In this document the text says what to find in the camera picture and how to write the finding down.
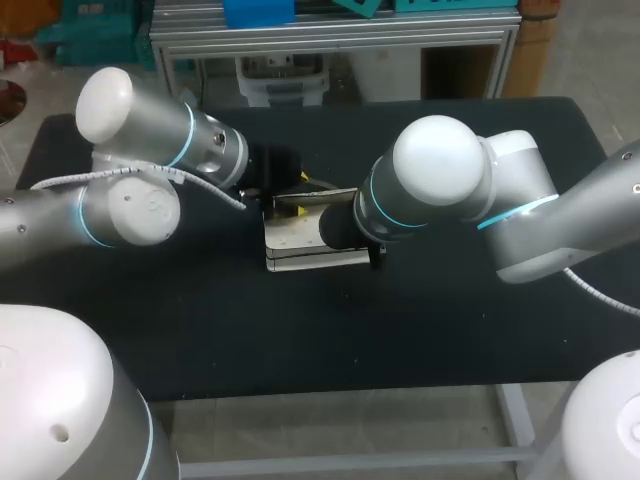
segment gray floor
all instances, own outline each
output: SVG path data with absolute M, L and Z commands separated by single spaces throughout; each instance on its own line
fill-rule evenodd
M 565 0 L 541 95 L 572 97 L 608 152 L 640 138 L 640 2 Z M 12 188 L 42 119 L 73 110 L 92 69 L 33 64 L 0 72 L 30 93 L 0 128 L 0 188 Z M 144 72 L 150 83 L 153 78 Z M 539 427 L 564 389 L 525 386 Z M 506 443 L 490 387 L 418 388 L 154 405 L 186 462 L 393 452 Z M 513 479 L 507 466 L 288 475 L 291 479 Z M 556 479 L 566 478 L 559 471 Z

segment aluminum frame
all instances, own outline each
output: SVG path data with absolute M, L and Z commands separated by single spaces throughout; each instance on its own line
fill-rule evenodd
M 181 465 L 181 478 L 207 480 L 252 475 L 514 463 L 518 480 L 547 480 L 562 457 L 562 416 L 575 385 L 570 384 L 562 395 L 538 438 L 535 437 L 520 384 L 496 385 L 511 440 L 508 447 L 184 463 Z
M 229 29 L 219 0 L 157 0 L 150 31 L 158 75 L 178 94 L 173 62 L 278 53 L 498 45 L 484 96 L 500 96 L 521 21 L 516 9 L 396 13 L 365 19 L 326 5 L 300 5 L 296 23 Z M 204 84 L 198 69 L 199 81 Z

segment metal plate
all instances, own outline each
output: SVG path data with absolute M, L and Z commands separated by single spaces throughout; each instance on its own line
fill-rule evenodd
M 281 195 L 275 202 L 304 207 L 297 217 L 264 221 L 267 268 L 272 272 L 369 263 L 366 248 L 335 250 L 320 235 L 320 217 L 332 203 L 353 198 L 356 189 Z

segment black table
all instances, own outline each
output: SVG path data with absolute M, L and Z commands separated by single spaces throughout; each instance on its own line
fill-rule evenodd
M 356 186 L 412 120 L 445 114 L 488 136 L 531 132 L 559 190 L 605 158 L 568 99 L 442 101 L 215 112 L 256 141 L 285 143 L 306 170 Z M 45 120 L 18 182 L 86 171 L 71 116 Z M 0 302 L 45 305 L 95 329 L 149 400 L 367 388 L 575 380 L 640 347 L 640 321 L 562 274 L 507 285 L 474 225 L 426 228 L 366 265 L 270 273 L 257 208 L 196 186 L 165 244 L 60 254 L 0 277 Z M 640 249 L 576 271 L 640 304 Z

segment metal shelf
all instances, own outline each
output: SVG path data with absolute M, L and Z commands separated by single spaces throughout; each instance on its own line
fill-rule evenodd
M 512 8 L 396 13 L 366 19 L 315 1 L 296 4 L 297 21 L 276 27 L 230 29 L 222 2 L 157 0 L 150 31 L 158 72 L 175 95 L 173 61 L 326 53 L 401 46 L 498 45 L 485 96 L 498 97 L 520 25 Z

